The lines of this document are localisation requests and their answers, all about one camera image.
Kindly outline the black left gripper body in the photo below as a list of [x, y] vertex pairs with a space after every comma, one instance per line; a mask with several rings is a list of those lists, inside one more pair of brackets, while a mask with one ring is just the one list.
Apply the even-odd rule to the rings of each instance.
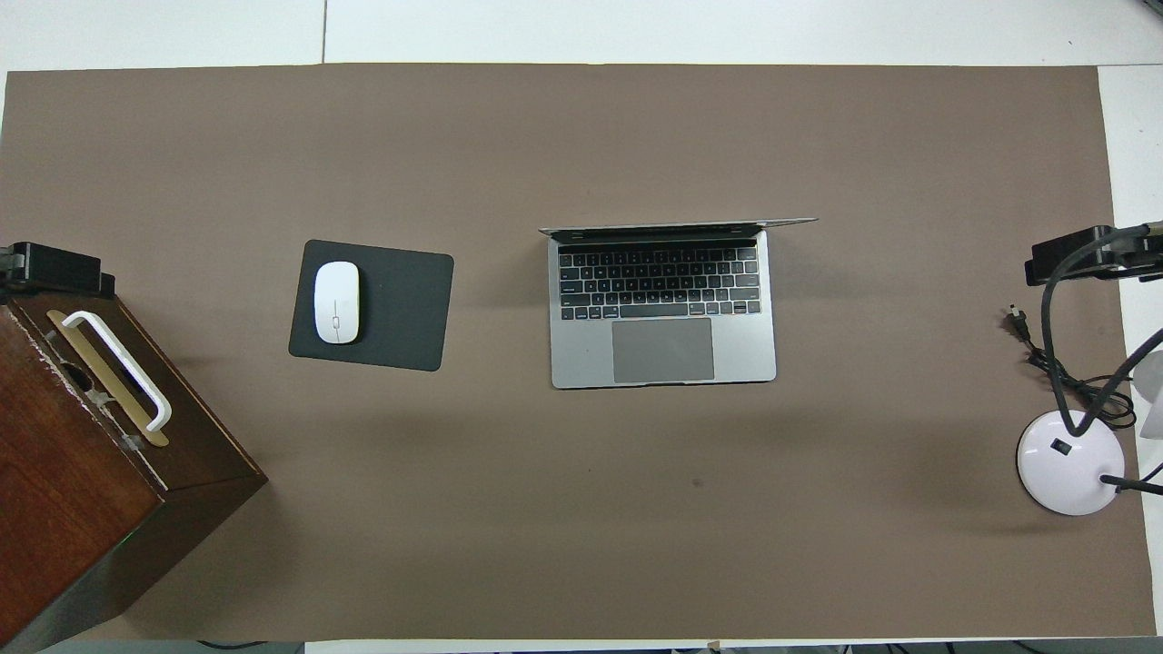
[[40, 243], [10, 247], [12, 287], [59, 287], [64, 280], [64, 253]]

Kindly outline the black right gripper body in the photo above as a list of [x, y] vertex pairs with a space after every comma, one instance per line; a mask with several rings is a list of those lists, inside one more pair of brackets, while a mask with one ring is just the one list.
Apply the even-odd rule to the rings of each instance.
[[[1116, 232], [1113, 226], [1092, 226], [1079, 232], [1080, 244], [1089, 246]], [[1077, 263], [1077, 276], [1098, 277], [1101, 273], [1115, 272], [1120, 268], [1118, 254], [1110, 249], [1108, 244], [1101, 244], [1085, 253]]]

